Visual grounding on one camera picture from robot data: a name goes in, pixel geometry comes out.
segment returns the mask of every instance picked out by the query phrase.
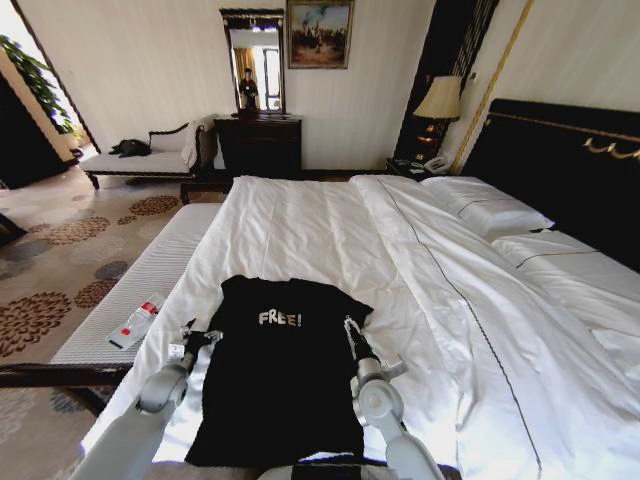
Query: doorway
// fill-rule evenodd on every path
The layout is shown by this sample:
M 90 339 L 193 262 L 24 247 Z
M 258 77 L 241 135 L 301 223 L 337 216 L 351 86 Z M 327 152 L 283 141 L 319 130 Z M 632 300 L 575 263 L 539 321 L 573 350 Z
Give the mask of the doorway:
M 100 150 L 82 117 L 25 22 L 17 2 L 0 0 L 0 47 L 16 67 L 56 131 L 83 161 Z

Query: bed bench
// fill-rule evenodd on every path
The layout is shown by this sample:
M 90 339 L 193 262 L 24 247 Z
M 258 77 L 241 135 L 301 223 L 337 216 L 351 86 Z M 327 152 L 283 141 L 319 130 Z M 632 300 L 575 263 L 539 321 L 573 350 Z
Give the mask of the bed bench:
M 121 351 L 107 335 L 151 293 L 169 295 L 219 208 L 200 203 L 180 209 L 48 364 L 3 365 L 0 388 L 54 387 L 98 415 L 105 401 L 91 387 L 117 386 L 140 345 Z

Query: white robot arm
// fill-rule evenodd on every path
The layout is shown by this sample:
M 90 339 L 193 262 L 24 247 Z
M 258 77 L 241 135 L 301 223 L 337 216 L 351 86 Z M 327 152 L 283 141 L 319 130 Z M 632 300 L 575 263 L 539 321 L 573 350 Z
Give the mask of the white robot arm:
M 181 329 L 184 355 L 170 360 L 149 377 L 140 394 L 109 425 L 70 480 L 140 480 L 151 466 L 164 429 L 187 393 L 187 379 L 204 345 L 216 343 L 222 332 L 193 332 L 194 320 Z
M 344 326 L 357 363 L 356 381 L 351 384 L 354 410 L 363 426 L 372 425 L 382 433 L 387 465 L 400 480 L 444 480 L 429 451 L 402 423 L 404 404 L 390 380 L 405 373 L 406 365 L 401 361 L 383 369 L 358 325 L 347 317 Z

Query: lampshade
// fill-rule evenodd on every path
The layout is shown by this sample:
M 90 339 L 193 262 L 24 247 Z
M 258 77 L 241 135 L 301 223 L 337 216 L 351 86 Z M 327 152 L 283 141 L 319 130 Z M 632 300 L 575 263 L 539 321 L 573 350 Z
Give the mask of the lampshade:
M 461 77 L 435 77 L 431 88 L 413 114 L 425 118 L 460 118 Z

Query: wall mirror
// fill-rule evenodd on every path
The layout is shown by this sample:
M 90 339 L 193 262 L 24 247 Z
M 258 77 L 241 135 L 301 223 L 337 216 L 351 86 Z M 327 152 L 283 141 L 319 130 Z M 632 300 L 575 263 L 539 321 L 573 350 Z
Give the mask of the wall mirror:
M 220 9 L 238 113 L 286 113 L 283 9 Z

